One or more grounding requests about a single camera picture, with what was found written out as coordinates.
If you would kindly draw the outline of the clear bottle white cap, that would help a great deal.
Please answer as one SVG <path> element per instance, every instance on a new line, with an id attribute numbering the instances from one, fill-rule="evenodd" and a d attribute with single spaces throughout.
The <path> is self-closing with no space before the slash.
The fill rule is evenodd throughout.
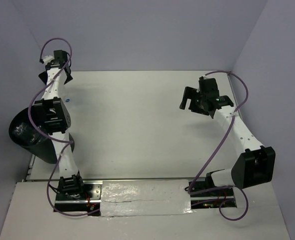
<path id="1" fill-rule="evenodd" d="M 21 122 L 14 127 L 12 134 L 22 141 L 31 142 L 34 140 L 34 130 L 29 124 Z"/>

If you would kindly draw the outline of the clear bottle blue label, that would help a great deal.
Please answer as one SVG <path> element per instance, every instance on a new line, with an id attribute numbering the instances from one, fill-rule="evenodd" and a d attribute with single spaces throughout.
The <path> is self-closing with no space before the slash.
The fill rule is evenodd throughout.
<path id="1" fill-rule="evenodd" d="M 40 143 L 42 143 L 42 142 L 44 142 L 46 140 L 48 140 L 47 137 L 45 137 L 44 135 L 40 134 L 37 130 L 33 129 L 29 133 L 28 144 L 30 146 L 33 146 L 33 145 L 40 144 Z"/>

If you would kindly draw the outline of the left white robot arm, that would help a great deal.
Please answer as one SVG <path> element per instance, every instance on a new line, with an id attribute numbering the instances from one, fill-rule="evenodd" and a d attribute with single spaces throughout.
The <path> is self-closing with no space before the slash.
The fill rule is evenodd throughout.
<path id="1" fill-rule="evenodd" d="M 66 60 L 50 60 L 45 64 L 45 87 L 31 100 L 28 118 L 34 129 L 54 148 L 55 169 L 59 169 L 58 194 L 69 199 L 85 195 L 85 186 L 75 163 L 70 137 L 72 120 L 65 106 L 65 84 L 72 79 Z"/>

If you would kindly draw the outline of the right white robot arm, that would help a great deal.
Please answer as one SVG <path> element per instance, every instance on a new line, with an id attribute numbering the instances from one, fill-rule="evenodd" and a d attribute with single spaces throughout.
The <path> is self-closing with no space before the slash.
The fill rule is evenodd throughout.
<path id="1" fill-rule="evenodd" d="M 243 190 L 272 180 L 275 150 L 254 137 L 227 95 L 219 95 L 217 89 L 205 91 L 187 86 L 180 109 L 185 109 L 187 102 L 191 112 L 210 116 L 222 127 L 223 139 L 232 141 L 237 156 L 233 166 L 206 174 L 204 188 L 209 195 L 215 196 L 226 187 Z"/>

